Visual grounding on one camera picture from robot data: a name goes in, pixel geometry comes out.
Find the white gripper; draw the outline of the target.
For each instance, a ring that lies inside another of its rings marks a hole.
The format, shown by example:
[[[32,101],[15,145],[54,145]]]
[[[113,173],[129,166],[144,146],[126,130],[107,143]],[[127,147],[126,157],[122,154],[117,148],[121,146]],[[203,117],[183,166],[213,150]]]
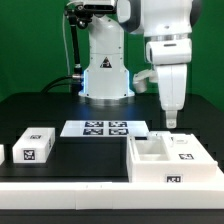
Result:
[[[158,89],[161,107],[166,112],[166,126],[175,128],[177,125],[177,112],[185,102],[187,65],[157,66]]]

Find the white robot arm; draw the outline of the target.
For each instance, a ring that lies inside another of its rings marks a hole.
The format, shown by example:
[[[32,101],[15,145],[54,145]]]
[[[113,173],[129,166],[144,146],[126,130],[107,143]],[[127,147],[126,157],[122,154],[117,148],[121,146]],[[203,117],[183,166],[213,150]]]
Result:
[[[78,9],[90,18],[90,64],[80,95],[121,101],[155,83],[166,126],[174,128],[201,6],[202,0],[83,0]]]

